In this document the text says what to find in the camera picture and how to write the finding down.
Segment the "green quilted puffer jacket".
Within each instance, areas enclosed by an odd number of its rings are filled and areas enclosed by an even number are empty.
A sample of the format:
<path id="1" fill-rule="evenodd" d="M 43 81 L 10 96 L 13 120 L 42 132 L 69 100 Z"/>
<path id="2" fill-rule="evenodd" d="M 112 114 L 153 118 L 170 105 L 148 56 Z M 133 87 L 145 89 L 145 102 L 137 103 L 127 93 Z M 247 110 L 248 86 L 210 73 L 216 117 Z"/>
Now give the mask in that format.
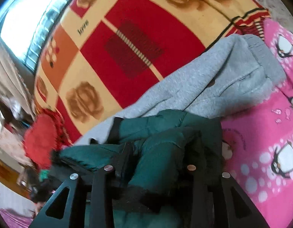
<path id="1" fill-rule="evenodd" d="M 187 166 L 195 166 L 201 180 L 212 183 L 222 170 L 221 144 L 218 118 L 179 110 L 116 117 L 103 144 L 73 146 L 54 154 L 49 179 L 54 187 L 74 172 L 89 179 L 105 165 L 117 166 L 128 149 L 112 187 L 115 226 L 186 227 L 192 200 Z"/>

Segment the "green cloth item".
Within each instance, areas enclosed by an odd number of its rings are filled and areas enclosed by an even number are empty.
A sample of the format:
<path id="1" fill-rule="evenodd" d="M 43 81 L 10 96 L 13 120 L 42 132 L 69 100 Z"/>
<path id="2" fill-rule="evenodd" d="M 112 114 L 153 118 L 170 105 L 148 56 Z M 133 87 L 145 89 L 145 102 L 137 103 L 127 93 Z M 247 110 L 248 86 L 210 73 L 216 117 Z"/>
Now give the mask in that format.
<path id="1" fill-rule="evenodd" d="M 48 169 L 42 169 L 39 172 L 39 181 L 43 182 L 44 180 L 49 178 L 50 171 Z"/>

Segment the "pink penguin quilt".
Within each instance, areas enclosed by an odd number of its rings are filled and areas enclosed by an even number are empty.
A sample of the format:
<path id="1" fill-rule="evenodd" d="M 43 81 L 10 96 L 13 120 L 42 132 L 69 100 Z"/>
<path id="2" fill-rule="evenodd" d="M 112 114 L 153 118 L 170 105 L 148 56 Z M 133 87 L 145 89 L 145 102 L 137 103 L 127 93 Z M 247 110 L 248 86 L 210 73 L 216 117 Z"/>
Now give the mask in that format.
<path id="1" fill-rule="evenodd" d="M 286 73 L 261 104 L 222 121 L 229 172 L 270 227 L 293 219 L 293 33 L 271 19 L 264 41 Z"/>

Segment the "red heart ruffled pillow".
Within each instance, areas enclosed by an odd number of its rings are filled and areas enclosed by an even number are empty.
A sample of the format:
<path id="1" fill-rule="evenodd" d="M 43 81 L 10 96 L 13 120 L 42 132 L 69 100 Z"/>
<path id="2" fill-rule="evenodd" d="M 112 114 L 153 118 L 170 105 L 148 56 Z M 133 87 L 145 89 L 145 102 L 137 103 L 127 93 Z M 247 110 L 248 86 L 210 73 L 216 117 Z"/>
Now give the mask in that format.
<path id="1" fill-rule="evenodd" d="M 64 146 L 71 145 L 62 116 L 49 109 L 42 109 L 24 134 L 25 155 L 39 170 L 51 167 L 52 151 L 60 151 Z"/>

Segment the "grey sweatshirt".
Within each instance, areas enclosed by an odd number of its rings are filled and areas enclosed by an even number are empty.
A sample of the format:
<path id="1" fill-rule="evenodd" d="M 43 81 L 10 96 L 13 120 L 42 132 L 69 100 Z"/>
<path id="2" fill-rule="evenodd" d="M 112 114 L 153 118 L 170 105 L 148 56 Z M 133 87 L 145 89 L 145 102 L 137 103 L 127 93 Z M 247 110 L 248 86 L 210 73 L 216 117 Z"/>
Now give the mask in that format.
<path id="1" fill-rule="evenodd" d="M 263 102 L 285 79 L 281 64 L 258 36 L 233 34 L 148 89 L 117 117 L 167 109 L 224 117 Z"/>

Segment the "beige curtain left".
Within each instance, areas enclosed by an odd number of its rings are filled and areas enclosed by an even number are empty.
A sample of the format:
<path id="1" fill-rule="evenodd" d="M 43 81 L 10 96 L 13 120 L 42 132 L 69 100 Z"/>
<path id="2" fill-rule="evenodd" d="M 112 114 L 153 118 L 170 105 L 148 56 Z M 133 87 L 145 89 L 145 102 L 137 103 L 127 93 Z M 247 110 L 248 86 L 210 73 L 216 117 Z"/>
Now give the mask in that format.
<path id="1" fill-rule="evenodd" d="M 11 98 L 21 105 L 24 111 L 33 116 L 32 96 L 23 81 L 14 61 L 0 39 L 0 95 Z"/>

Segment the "red orange rose blanket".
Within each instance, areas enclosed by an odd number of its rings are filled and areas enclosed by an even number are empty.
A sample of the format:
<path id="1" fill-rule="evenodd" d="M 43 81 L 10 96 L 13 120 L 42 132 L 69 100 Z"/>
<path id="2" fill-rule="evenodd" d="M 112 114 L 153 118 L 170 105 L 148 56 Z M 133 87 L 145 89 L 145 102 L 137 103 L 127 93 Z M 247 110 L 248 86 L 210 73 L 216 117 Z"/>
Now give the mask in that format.
<path id="1" fill-rule="evenodd" d="M 35 112 L 56 111 L 73 143 L 220 38 L 260 36 L 267 17 L 256 0 L 72 0 L 39 58 Z"/>

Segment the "floral bed sheet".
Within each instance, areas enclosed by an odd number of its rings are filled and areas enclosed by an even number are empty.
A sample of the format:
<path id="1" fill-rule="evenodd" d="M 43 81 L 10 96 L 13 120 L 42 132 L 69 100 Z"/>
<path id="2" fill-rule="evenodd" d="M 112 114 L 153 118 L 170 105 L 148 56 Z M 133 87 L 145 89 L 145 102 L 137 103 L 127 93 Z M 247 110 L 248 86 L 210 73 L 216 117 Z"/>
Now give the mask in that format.
<path id="1" fill-rule="evenodd" d="M 267 8 L 271 18 L 293 33 L 293 13 L 289 6 L 282 0 L 256 0 L 260 5 Z"/>

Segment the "window with railing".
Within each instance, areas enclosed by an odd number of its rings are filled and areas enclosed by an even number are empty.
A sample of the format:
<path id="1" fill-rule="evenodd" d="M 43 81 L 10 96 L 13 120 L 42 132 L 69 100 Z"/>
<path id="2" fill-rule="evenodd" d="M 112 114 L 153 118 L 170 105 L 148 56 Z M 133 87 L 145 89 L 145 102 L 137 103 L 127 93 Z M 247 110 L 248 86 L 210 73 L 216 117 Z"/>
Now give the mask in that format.
<path id="1" fill-rule="evenodd" d="M 0 16 L 0 38 L 16 61 L 35 72 L 41 52 L 72 0 L 9 0 Z"/>

